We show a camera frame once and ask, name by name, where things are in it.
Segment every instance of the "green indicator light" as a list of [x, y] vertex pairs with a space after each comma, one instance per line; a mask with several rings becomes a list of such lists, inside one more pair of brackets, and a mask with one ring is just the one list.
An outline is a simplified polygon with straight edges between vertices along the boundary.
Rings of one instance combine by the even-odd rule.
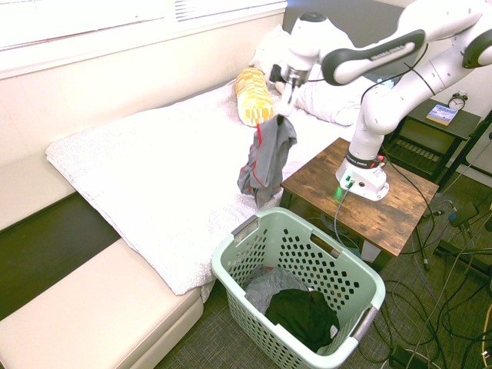
[[341, 187], [337, 188], [337, 191], [335, 192], [335, 196], [334, 196], [335, 200], [340, 201], [343, 196], [344, 196], [344, 190]]

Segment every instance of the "windowsill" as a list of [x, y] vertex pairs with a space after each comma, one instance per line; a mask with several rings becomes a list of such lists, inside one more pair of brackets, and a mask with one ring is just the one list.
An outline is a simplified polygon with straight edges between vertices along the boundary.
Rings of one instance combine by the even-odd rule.
[[284, 11], [285, 5], [273, 4], [182, 23], [158, 19], [3, 51], [0, 52], [0, 79], [281, 14]]

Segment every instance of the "alarm clock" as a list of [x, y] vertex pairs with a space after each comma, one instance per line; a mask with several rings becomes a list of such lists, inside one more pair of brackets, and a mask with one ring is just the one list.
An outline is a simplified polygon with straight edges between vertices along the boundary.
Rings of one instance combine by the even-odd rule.
[[447, 106], [454, 110], [461, 110], [464, 108], [466, 100], [468, 100], [468, 94], [465, 91], [458, 91], [456, 94], [451, 96]]

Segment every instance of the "power strip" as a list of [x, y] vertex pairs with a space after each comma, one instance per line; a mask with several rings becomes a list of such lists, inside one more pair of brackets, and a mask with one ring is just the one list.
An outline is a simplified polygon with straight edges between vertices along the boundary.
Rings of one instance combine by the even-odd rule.
[[[410, 351], [406, 351], [400, 345], [397, 345], [390, 355], [390, 367], [394, 369], [405, 369], [411, 357], [412, 353]], [[422, 361], [418, 355], [414, 355], [409, 369], [428, 369], [427, 362]]]

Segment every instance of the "black nightstand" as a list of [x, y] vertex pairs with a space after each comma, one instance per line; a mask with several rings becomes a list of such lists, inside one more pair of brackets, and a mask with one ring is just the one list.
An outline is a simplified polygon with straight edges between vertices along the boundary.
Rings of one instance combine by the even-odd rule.
[[436, 123], [426, 118], [436, 104], [441, 103], [429, 99], [417, 106], [384, 139], [393, 163], [434, 183], [445, 174], [449, 159], [480, 121], [478, 115], [461, 110], [448, 126]]

